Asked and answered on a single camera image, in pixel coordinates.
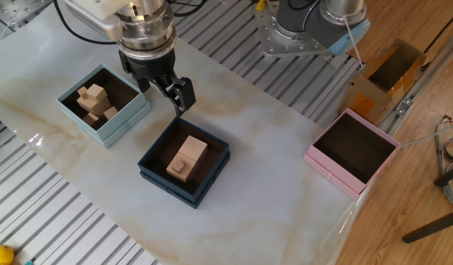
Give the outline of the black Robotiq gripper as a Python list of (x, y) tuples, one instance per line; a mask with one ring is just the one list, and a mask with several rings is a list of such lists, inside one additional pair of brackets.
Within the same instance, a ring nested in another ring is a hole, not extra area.
[(175, 41), (175, 38), (169, 38), (151, 50), (131, 49), (119, 41), (118, 53), (123, 70), (137, 81), (140, 92), (147, 92), (153, 82), (174, 105), (176, 116), (181, 117), (196, 103), (196, 96), (192, 81), (175, 74)]

